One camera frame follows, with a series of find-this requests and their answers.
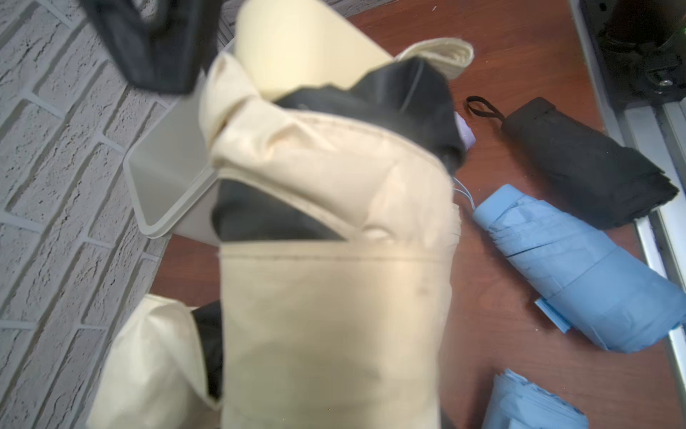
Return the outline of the beige umbrella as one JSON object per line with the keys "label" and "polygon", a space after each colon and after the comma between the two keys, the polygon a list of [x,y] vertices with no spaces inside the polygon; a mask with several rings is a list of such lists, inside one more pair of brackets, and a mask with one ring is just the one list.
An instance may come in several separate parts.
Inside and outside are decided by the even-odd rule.
{"label": "beige umbrella", "polygon": [[89,428],[217,428],[198,327],[185,304],[146,295],[113,340]]}
{"label": "beige umbrella", "polygon": [[466,148],[448,87],[470,43],[390,55],[320,1],[248,1],[200,126],[219,368],[178,428],[439,428],[437,354]]}

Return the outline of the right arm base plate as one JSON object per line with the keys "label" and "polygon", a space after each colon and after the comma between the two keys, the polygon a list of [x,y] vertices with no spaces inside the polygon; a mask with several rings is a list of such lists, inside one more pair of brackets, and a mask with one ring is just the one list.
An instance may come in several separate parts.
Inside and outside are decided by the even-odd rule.
{"label": "right arm base plate", "polygon": [[684,1],[581,1],[579,7],[614,109],[685,98]]}

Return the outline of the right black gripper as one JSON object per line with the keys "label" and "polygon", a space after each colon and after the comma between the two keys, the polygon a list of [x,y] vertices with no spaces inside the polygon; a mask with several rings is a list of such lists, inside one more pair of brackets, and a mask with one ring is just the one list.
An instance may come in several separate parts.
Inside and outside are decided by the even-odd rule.
{"label": "right black gripper", "polygon": [[80,6],[127,82],[137,89],[185,96],[217,55],[220,1],[156,1],[151,18],[132,1]]}

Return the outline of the white plastic storage box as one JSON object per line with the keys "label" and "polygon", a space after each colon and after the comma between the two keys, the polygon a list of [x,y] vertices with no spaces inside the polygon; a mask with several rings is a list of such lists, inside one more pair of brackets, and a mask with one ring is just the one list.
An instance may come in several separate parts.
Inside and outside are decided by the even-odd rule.
{"label": "white plastic storage box", "polygon": [[194,92],[176,100],[124,159],[139,230],[150,239],[176,234],[219,245],[211,222],[219,183],[198,124],[204,87],[200,73]]}

